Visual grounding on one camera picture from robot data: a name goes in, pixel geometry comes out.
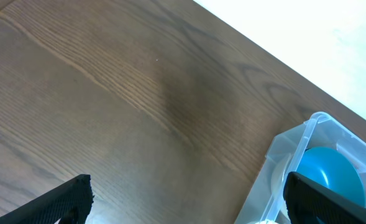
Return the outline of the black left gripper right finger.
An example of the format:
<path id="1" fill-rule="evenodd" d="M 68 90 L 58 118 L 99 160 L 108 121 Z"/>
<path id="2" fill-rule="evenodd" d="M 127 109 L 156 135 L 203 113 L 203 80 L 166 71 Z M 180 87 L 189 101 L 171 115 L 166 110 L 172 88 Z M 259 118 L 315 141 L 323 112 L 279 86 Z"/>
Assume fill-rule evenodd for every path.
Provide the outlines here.
<path id="1" fill-rule="evenodd" d="M 288 174 L 283 198 L 291 224 L 366 224 L 366 208 L 297 172 Z"/>

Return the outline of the clear plastic storage container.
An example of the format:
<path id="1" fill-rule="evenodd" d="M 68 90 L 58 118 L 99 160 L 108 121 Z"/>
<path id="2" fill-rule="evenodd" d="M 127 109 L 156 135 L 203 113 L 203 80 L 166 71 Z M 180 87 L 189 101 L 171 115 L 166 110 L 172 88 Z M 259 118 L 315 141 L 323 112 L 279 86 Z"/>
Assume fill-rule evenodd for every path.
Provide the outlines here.
<path id="1" fill-rule="evenodd" d="M 317 112 L 273 138 L 236 223 L 289 223 L 283 188 L 290 172 L 366 208 L 366 142 Z"/>

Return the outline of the dark blue bowl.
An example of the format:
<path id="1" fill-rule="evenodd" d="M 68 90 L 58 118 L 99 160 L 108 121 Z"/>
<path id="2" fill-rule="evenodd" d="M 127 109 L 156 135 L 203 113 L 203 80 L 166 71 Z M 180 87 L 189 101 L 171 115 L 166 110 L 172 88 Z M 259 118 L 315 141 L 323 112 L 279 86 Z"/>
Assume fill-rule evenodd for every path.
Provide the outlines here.
<path id="1" fill-rule="evenodd" d="M 366 204 L 359 174 L 350 161 L 335 149 L 312 147 L 306 150 L 296 171 L 361 207 Z"/>

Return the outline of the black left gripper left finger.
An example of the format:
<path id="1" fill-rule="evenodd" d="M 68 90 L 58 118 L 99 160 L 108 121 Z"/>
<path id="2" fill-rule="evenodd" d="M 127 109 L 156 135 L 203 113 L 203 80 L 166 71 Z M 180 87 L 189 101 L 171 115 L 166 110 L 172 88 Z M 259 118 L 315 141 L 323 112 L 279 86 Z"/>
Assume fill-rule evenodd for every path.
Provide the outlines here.
<path id="1" fill-rule="evenodd" d="M 91 176 L 80 174 L 0 217 L 0 224 L 85 224 L 93 204 Z"/>

